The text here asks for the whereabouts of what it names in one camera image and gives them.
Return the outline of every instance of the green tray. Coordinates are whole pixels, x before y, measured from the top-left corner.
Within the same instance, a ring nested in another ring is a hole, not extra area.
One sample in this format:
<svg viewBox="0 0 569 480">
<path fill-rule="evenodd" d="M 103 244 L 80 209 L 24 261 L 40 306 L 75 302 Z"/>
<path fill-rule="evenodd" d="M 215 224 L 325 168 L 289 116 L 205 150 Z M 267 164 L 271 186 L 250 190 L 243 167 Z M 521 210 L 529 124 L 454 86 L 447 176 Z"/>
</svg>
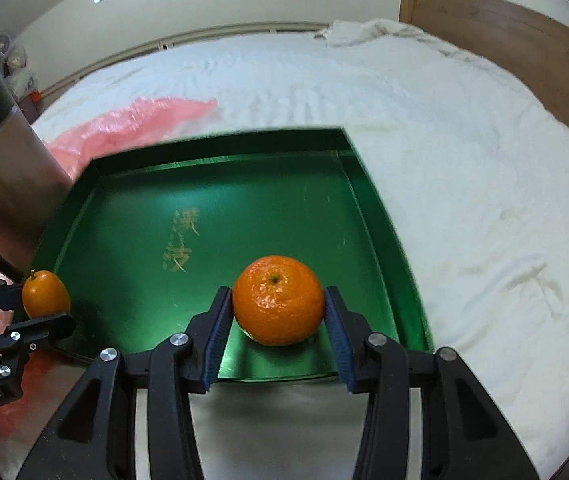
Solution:
<svg viewBox="0 0 569 480">
<path fill-rule="evenodd" d="M 203 137 L 94 160 L 47 225 L 33 268 L 56 272 L 71 294 L 78 329 L 60 348 L 93 359 L 181 332 L 267 254 L 307 264 L 373 330 L 431 350 L 401 245 L 340 129 Z M 220 367 L 236 381 L 334 373 L 324 326 L 267 348 L 234 323 Z"/>
</svg>

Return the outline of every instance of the small orange fruit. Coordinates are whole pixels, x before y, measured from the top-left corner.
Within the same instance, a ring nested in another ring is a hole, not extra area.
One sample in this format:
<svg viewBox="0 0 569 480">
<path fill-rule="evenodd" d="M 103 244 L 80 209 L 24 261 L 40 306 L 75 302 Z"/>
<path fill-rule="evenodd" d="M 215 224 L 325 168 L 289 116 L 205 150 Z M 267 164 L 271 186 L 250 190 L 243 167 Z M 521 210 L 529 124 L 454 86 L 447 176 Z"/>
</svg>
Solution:
<svg viewBox="0 0 569 480">
<path fill-rule="evenodd" d="M 233 313 L 241 329 L 260 344 L 299 343 L 322 321 L 322 287 L 298 260 L 264 256 L 248 266 L 233 286 Z"/>
<path fill-rule="evenodd" d="M 22 286 L 22 304 L 31 319 L 71 311 L 71 298 L 66 287 L 48 270 L 31 271 Z"/>
</svg>

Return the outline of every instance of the white fabric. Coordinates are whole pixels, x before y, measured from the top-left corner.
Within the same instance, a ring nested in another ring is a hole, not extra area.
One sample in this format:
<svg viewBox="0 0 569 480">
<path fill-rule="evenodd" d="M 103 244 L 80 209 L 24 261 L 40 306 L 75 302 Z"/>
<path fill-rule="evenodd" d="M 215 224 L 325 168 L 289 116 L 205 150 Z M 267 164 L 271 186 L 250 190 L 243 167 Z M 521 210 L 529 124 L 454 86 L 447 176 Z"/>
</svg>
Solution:
<svg viewBox="0 0 569 480">
<path fill-rule="evenodd" d="M 459 350 L 549 478 L 569 454 L 569 129 L 487 60 L 374 23 L 337 24 L 326 40 L 244 36 L 124 62 L 82 80 L 34 129 L 52 140 L 140 96 L 217 99 L 217 115 L 184 134 L 343 124 L 399 232 L 436 346 Z M 194 405 L 208 479 L 351 477 L 344 453 L 361 420 L 324 411 L 314 386 L 274 386 L 252 419 L 234 410 L 240 394 L 216 388 L 230 399 Z M 287 430 L 252 437 L 248 421 L 272 420 L 269 406 Z M 217 431 L 244 444 L 219 447 Z M 309 431 L 313 453 L 287 440 Z M 274 446 L 282 463 L 268 474 L 260 456 Z"/>
</svg>

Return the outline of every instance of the silver screw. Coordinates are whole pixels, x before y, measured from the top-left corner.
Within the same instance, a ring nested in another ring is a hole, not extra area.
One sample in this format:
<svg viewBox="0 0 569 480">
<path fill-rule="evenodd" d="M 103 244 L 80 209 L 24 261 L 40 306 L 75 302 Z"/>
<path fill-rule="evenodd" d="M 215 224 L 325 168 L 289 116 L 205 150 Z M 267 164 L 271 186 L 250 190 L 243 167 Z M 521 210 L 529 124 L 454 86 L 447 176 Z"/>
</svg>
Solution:
<svg viewBox="0 0 569 480">
<path fill-rule="evenodd" d="M 455 361 L 455 358 L 458 357 L 458 354 L 456 354 L 455 350 L 453 348 L 449 348 L 449 346 L 440 348 L 438 350 L 438 355 L 440 356 L 440 359 L 447 361 L 448 363 Z"/>
<path fill-rule="evenodd" d="M 183 346 L 189 342 L 189 336 L 185 333 L 178 333 L 171 336 L 168 340 L 173 346 Z"/>
<path fill-rule="evenodd" d="M 367 341 L 371 346 L 382 346 L 387 342 L 387 336 L 380 332 L 373 332 L 369 334 Z"/>
<path fill-rule="evenodd" d="M 115 348 L 105 348 L 103 351 L 100 352 L 100 358 L 105 363 L 113 361 L 116 357 L 118 357 L 118 351 Z"/>
</svg>

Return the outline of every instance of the headboard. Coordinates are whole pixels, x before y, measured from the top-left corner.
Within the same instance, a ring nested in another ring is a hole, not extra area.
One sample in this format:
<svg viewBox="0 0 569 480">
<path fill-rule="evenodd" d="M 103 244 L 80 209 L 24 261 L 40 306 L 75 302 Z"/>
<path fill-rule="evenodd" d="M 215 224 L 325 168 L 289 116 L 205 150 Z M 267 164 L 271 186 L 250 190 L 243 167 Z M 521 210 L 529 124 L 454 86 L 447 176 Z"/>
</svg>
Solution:
<svg viewBox="0 0 569 480">
<path fill-rule="evenodd" d="M 400 21 L 486 57 L 569 127 L 569 28 L 504 0 L 401 0 Z"/>
</svg>

